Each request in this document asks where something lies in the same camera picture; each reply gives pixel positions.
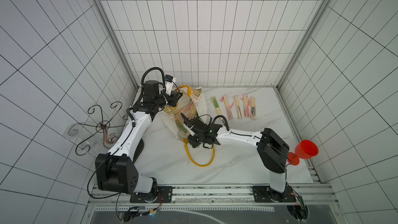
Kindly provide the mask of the cream tote bag yellow handles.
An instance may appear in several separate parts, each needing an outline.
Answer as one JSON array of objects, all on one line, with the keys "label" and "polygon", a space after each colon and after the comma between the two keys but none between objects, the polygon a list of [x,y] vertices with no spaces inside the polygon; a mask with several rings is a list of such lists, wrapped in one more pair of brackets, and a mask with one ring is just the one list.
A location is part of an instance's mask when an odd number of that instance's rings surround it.
[{"label": "cream tote bag yellow handles", "polygon": [[198,167],[208,167],[215,158],[215,149],[212,148],[212,157],[207,164],[199,164],[191,157],[189,139],[194,132],[205,130],[194,121],[211,122],[212,118],[207,115],[207,105],[202,87],[180,86],[171,90],[172,96],[179,96],[175,106],[168,104],[161,112],[163,123],[171,130],[174,136],[184,143],[186,154],[190,161]]}]

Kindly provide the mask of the plain bamboo folding fan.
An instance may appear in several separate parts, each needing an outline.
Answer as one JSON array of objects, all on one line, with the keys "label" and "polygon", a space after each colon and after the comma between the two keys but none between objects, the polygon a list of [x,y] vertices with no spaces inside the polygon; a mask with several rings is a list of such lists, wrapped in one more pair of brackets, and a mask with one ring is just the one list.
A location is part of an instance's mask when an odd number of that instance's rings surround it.
[{"label": "plain bamboo folding fan", "polygon": [[235,104],[235,109],[236,109],[236,112],[237,112],[237,118],[238,119],[242,119],[243,118],[243,114],[242,114],[242,111],[241,111],[240,101],[239,101],[238,95],[234,96],[234,104]]}]

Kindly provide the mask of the grey pink folding fan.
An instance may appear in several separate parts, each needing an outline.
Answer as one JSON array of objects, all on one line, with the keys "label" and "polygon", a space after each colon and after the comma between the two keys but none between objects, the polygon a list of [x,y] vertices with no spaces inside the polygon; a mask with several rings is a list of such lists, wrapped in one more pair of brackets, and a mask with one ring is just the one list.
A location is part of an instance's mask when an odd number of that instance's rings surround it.
[{"label": "grey pink folding fan", "polygon": [[250,98],[250,118],[251,119],[257,119],[257,114],[256,114],[256,99],[254,96]]}]

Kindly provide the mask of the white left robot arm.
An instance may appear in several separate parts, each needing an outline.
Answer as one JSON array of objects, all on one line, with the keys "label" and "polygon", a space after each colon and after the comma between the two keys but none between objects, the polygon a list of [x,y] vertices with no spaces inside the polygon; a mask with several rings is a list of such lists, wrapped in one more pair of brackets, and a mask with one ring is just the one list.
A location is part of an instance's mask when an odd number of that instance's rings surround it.
[{"label": "white left robot arm", "polygon": [[175,83],[176,78],[169,75],[162,83],[155,80],[143,83],[138,101],[126,110],[130,120],[121,138],[108,153],[96,157],[95,175],[99,190],[157,197],[156,179],[139,174],[134,155],[160,109],[167,105],[177,106],[182,93],[172,90]]}]

